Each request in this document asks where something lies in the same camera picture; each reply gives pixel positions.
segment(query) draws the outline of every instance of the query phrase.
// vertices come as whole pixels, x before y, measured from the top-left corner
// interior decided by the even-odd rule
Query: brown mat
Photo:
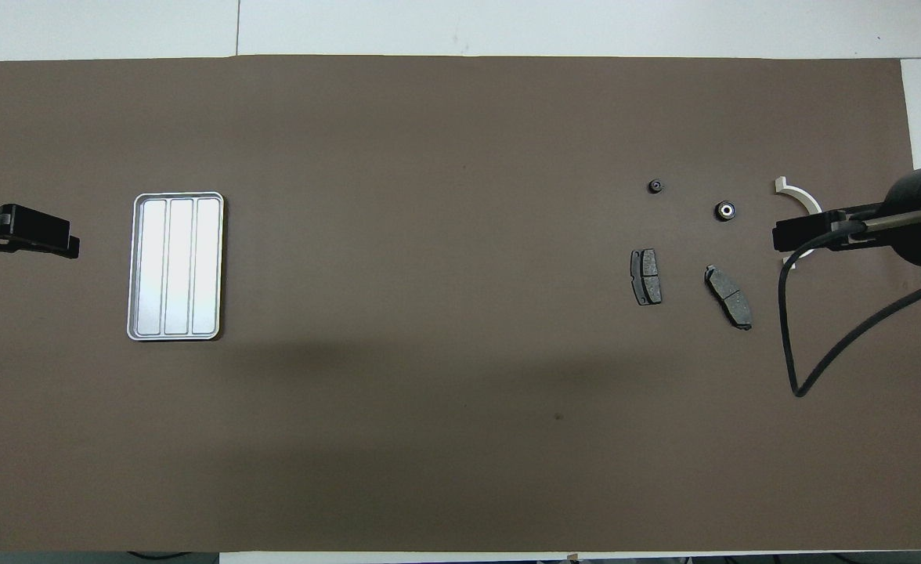
[[[771,247],[775,176],[909,170],[897,61],[0,62],[0,204],[81,237],[0,255],[0,550],[921,548],[921,307],[794,399]],[[125,335],[163,190],[228,199],[217,342]],[[802,371],[919,282],[807,258]]]

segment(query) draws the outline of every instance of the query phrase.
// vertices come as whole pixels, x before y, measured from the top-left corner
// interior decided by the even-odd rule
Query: white table
[[[0,0],[0,60],[266,53],[901,58],[912,160],[921,168],[921,0]],[[233,553],[221,562],[567,554]]]

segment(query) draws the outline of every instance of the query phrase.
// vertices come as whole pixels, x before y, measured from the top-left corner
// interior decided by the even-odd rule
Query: white plastic part
[[[800,202],[802,206],[805,207],[805,210],[808,211],[809,215],[822,213],[822,206],[819,206],[819,203],[815,200],[815,197],[812,197],[811,193],[805,192],[805,190],[798,188],[798,186],[790,186],[787,183],[787,176],[777,176],[777,179],[775,180],[775,192],[783,193],[784,196],[794,197],[794,199],[798,200],[798,202]],[[805,251],[805,253],[801,255],[801,258],[812,254],[813,250],[814,249],[809,249]],[[780,259],[780,263],[786,263],[787,259],[789,259],[789,257],[782,257],[782,259]],[[797,265],[791,266],[791,270],[794,270],[795,268],[797,268]]]

